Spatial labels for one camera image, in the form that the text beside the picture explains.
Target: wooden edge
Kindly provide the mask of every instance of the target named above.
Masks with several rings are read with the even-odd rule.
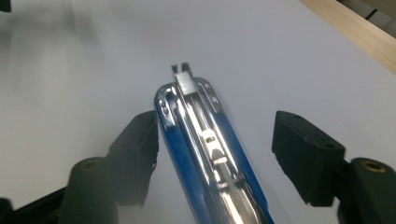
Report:
[[[300,0],[396,75],[396,39],[336,0]]]

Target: white surface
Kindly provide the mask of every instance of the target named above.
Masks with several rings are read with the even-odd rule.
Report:
[[[105,156],[170,65],[189,62],[228,112],[276,223],[333,224],[305,206],[271,152],[275,113],[310,120],[396,167],[396,76],[291,0],[13,1],[0,14],[0,195],[20,207],[63,187],[78,161]],[[161,141],[143,208],[121,223],[192,223]]]

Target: wooden board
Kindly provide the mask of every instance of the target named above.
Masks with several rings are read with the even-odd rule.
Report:
[[[335,0],[300,0],[396,75],[396,39]]]

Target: metal rivet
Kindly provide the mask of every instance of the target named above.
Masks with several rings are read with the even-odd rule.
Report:
[[[164,108],[163,108],[163,113],[164,113],[165,115],[167,115],[167,114],[169,113],[168,108],[164,107]]]

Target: black clamp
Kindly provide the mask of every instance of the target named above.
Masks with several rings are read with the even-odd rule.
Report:
[[[118,205],[140,205],[157,163],[155,111],[140,114],[125,127],[105,158],[78,162],[67,186],[13,210],[0,198],[0,224],[116,224]]]
[[[340,223],[396,223],[396,174],[380,161],[344,161],[346,149],[308,120],[277,111],[272,150],[305,203],[332,206]]]
[[[11,0],[0,0],[0,11],[11,12]]]

